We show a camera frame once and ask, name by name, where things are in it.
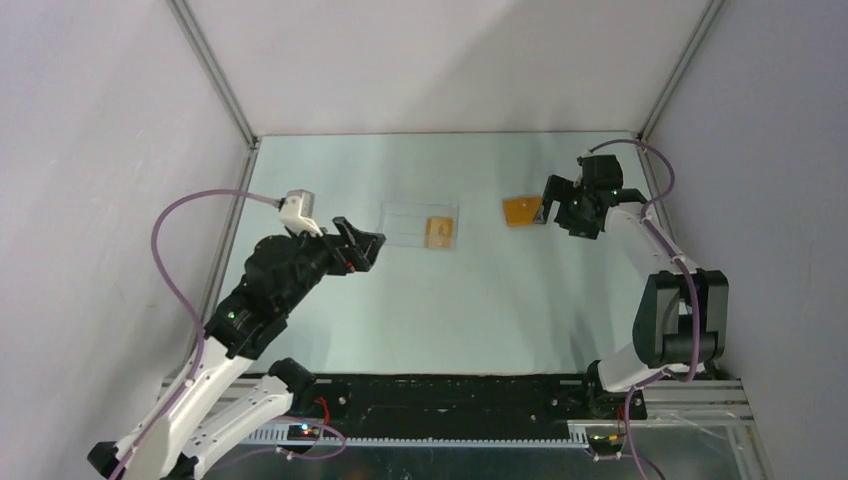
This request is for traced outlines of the orange card holder wallet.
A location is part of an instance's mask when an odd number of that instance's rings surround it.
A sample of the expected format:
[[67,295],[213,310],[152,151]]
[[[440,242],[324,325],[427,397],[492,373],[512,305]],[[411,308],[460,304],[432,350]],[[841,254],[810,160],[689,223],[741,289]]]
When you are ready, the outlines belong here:
[[502,201],[505,223],[509,228],[535,225],[536,216],[542,206],[541,196],[520,196]]

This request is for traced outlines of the tan credit card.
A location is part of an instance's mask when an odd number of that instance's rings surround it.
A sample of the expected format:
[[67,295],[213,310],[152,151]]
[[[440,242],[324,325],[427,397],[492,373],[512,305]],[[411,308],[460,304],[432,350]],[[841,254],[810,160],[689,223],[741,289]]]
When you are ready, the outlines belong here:
[[451,249],[454,238],[454,219],[432,216],[426,221],[425,247],[429,249]]

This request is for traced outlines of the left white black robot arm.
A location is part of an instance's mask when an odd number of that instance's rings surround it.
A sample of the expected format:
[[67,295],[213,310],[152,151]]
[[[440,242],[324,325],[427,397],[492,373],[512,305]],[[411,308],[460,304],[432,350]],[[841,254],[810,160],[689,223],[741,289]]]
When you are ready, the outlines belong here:
[[244,273],[205,324],[201,342],[147,416],[116,442],[98,442],[89,464],[105,479],[124,479],[139,462],[151,431],[164,453],[152,479],[200,479],[244,437],[287,412],[304,416],[316,403],[316,378],[291,358],[272,364],[254,390],[218,414],[215,403],[288,326],[293,310],[326,276],[372,269],[386,243],[382,233],[336,217],[334,234],[311,220],[287,220],[282,235],[260,240]]

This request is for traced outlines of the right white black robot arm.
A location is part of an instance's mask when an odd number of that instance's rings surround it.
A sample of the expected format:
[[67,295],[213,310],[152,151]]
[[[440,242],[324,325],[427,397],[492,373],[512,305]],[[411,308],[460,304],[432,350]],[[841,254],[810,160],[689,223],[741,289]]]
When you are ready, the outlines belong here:
[[585,411],[606,418],[622,403],[621,392],[662,378],[688,382],[726,345],[729,281],[701,268],[656,223],[649,200],[624,185],[613,155],[578,158],[575,180],[548,177],[537,224],[553,222],[573,237],[606,235],[644,278],[632,339],[590,369],[597,381],[581,392]]

